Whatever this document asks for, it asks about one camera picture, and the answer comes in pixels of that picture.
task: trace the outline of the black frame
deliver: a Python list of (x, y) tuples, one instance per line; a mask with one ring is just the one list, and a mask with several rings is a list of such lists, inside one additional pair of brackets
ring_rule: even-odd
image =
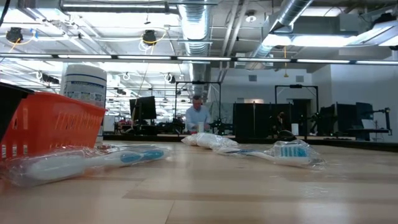
[(278, 104), (278, 87), (289, 87), (289, 88), (314, 88), (315, 89), (315, 97), (317, 99), (317, 113), (319, 112), (319, 95), (318, 95), (318, 86), (306, 86), (306, 85), (276, 85), (275, 86), (275, 104)]
[(181, 82), (175, 82), (175, 102), (174, 102), (174, 118), (177, 119), (177, 92), (178, 92), (178, 84), (180, 83), (191, 83), (192, 85), (206, 85), (206, 84), (218, 84), (220, 87), (219, 89), (219, 98), (218, 101), (219, 107), (218, 107), (218, 117), (221, 118), (221, 82), (202, 82), (202, 81), (193, 81), (193, 82), (186, 82), (186, 81), (181, 81)]

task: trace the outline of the ceiling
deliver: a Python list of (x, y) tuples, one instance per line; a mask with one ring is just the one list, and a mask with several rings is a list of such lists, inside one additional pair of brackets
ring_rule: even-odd
[[(262, 42), (261, 27), (264, 25), (264, 20), (266, 16), (280, 9), (281, 2), (280, 0), (253, 0), (249, 2), (247, 10), (255, 11), (256, 20), (254, 22), (243, 20), (238, 32), (239, 40), (233, 46), (233, 55), (236, 53), (252, 52)], [(230, 16), (233, 3), (233, 0), (222, 0), (211, 8), (210, 33), (212, 43), (210, 55), (212, 56), (219, 56), (221, 53), (227, 31), (227, 23), (230, 19), (233, 19)], [(380, 1), (337, 2), (332, 0), (315, 0), (302, 16), (336, 17), (339, 14), (369, 12), (391, 6), (395, 3), (395, 0), (383, 1), (382, 3)], [(18, 9), (10, 8), (5, 17), (4, 24), (0, 28), (0, 51), (21, 54), (185, 55), (185, 46), (179, 43), (183, 39), (180, 18), (175, 14), (74, 12), (68, 16), (56, 14), (51, 18), (42, 19), (59, 19), (59, 21), (49, 24), (42, 22), (42, 20), (34, 20)], [(23, 45), (14, 46), (13, 43), (7, 41), (5, 35), (10, 27), (22, 28), (22, 34), (24, 35)], [(144, 50), (142, 46), (140, 47), (141, 35), (145, 30), (152, 29), (155, 30), (158, 39), (162, 37), (163, 39), (153, 49)], [(84, 38), (79, 39), (79, 34), (83, 34)], [(350, 48), (286, 46), (285, 49), (274, 48), (271, 54), (274, 57), (288, 58), (384, 59), (391, 54), (391, 51), (388, 47), (379, 46)], [(116, 93), (116, 90), (110, 88), (107, 93), (108, 98), (118, 97), (113, 99), (113, 103), (107, 105), (107, 107), (112, 109), (129, 110), (128, 99), (137, 94), (141, 96), (155, 95), (158, 97), (159, 104), (163, 103), (163, 98), (173, 97), (173, 88), (175, 88), (175, 85), (165, 81), (164, 76), (167, 74), (174, 75), (180, 81), (191, 81), (189, 66), (186, 63), (112, 63), (100, 61), (86, 63), (106, 70), (109, 74), (108, 81), (109, 79), (118, 80), (112, 83), (108, 82), (108, 87), (139, 88), (141, 82), (146, 87), (146, 89), (144, 88), (139, 93), (138, 90), (134, 90), (133, 93), (129, 93), (128, 97), (120, 96)], [(40, 62), (6, 58), (0, 63), (0, 81), (32, 87), (40, 91), (58, 92), (60, 89), (59, 85), (51, 85), (51, 88), (48, 88), (47, 83), (42, 83), (37, 79), (37, 72), (41, 71), (42, 73), (61, 79), (66, 65), (67, 63), (63, 62)], [(219, 74), (218, 64), (214, 66), (212, 64), (212, 67), (212, 80), (216, 80), (216, 76)], [(280, 69), (284, 67), (283, 63), (279, 63), (269, 68), (279, 70), (277, 73), (281, 73), (282, 70)], [(317, 66), (306, 64), (287, 66), (287, 69), (291, 70), (292, 73), (302, 75), (311, 73), (318, 68)], [(265, 72), (272, 74), (274, 72), (273, 69), (263, 70), (263, 72), (256, 71), (255, 73)], [(231, 65), (231, 69), (225, 76), (224, 84), (238, 85), (243, 80), (247, 80), (247, 74), (247, 71), (234, 69), (233, 65)], [(274, 77), (271, 79), (273, 82), (277, 82)], [(259, 81), (257, 83), (245, 81), (245, 85), (261, 85), (261, 83), (269, 82), (270, 79)], [(149, 87), (158, 89), (159, 91), (147, 90)], [(179, 96), (179, 101), (184, 99), (188, 101), (188, 97), (189, 92), (183, 91), (182, 95)], [(188, 105), (189, 103), (179, 103), (177, 108), (183, 112)], [(164, 108), (170, 112), (173, 106), (169, 103)]]

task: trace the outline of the ceiling vent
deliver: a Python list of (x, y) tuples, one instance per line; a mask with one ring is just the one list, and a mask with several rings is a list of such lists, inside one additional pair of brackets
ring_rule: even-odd
[(256, 82), (257, 81), (257, 75), (249, 75), (249, 82)]
[(303, 83), (304, 82), (304, 76), (303, 75), (296, 75), (296, 82), (297, 83)]

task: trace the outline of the table surface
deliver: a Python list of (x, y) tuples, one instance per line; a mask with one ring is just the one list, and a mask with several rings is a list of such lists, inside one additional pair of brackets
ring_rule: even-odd
[(0, 184), (0, 223), (398, 223), (398, 154), (314, 146), (328, 162), (319, 171), (157, 144), (172, 157), (30, 189)]

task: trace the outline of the orange plastic basket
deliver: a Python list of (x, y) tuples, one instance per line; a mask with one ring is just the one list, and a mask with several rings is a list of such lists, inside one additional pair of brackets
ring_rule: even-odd
[(9, 123), (0, 143), (0, 159), (46, 153), (61, 146), (94, 147), (105, 111), (53, 93), (29, 95)]

